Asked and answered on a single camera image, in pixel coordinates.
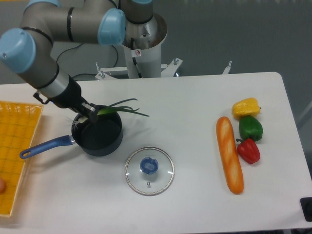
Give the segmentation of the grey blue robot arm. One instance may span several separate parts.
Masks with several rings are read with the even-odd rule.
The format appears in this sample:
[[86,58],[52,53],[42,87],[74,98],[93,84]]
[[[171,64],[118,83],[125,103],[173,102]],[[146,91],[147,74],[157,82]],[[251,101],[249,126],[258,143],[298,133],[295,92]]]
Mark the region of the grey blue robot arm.
[[2,34],[0,59],[47,101],[95,122],[98,106],[82,97],[81,87],[52,59],[54,43],[120,45],[126,22],[142,24],[152,17],[150,0],[86,0],[81,8],[62,7],[57,0],[32,0],[20,26]]

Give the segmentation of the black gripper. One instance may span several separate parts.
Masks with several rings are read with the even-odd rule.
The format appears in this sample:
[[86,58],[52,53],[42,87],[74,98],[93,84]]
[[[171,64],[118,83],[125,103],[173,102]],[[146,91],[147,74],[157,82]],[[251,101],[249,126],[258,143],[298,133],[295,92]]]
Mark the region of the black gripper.
[[81,87],[70,76],[57,76],[48,86],[37,89],[33,97],[41,104],[51,101],[59,108],[84,110],[76,116],[74,123],[97,120],[98,106],[81,96]]

